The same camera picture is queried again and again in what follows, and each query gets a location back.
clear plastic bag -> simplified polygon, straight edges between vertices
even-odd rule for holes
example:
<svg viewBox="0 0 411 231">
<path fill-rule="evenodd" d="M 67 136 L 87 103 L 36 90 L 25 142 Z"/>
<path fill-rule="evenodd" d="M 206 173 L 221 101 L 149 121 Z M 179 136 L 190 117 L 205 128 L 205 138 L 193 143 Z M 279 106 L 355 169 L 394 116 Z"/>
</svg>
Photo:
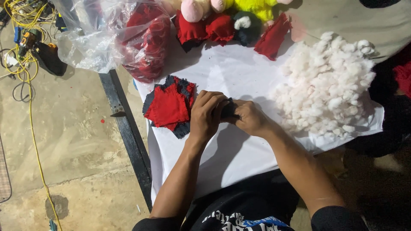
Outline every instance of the clear plastic bag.
<svg viewBox="0 0 411 231">
<path fill-rule="evenodd" d="M 158 0 L 52 0 L 68 31 L 59 34 L 59 58 L 99 73 L 123 65 L 138 81 L 162 71 L 170 17 Z"/>
</svg>

concrete floor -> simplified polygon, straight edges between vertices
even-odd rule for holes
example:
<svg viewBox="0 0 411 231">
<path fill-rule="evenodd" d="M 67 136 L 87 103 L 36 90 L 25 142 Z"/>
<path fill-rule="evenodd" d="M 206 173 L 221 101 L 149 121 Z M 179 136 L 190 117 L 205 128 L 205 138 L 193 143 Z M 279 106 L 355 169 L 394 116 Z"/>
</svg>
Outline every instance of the concrete floor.
<svg viewBox="0 0 411 231">
<path fill-rule="evenodd" d="M 12 40 L 12 28 L 7 27 L 1 33 L 3 48 L 13 47 Z M 123 68 L 118 75 L 146 142 L 141 98 Z M 0 223 L 7 231 L 48 230 L 52 212 L 33 149 L 28 104 L 12 98 L 12 89 L 18 83 L 9 78 L 0 80 L 0 135 L 13 188 L 11 199 L 0 205 Z M 37 144 L 63 229 L 129 231 L 148 217 L 117 125 L 109 117 L 110 107 L 98 75 L 69 67 L 63 77 L 55 77 L 41 69 L 32 83 L 37 93 L 33 101 Z M 330 172 L 338 172 L 342 169 L 338 164 L 341 154 L 340 150 L 330 151 L 322 155 L 321 161 L 330 166 Z M 402 182 L 402 189 L 409 185 L 411 168 L 405 154 L 402 161 L 395 155 L 377 160 L 348 156 L 350 174 L 339 184 L 352 208 L 356 208 L 358 195 L 368 194 L 369 190 L 375 194 L 375 188 L 384 181 L 393 186 Z M 382 179 L 376 177 L 380 172 Z M 303 204 L 291 224 L 296 230 L 311 230 Z"/>
</svg>

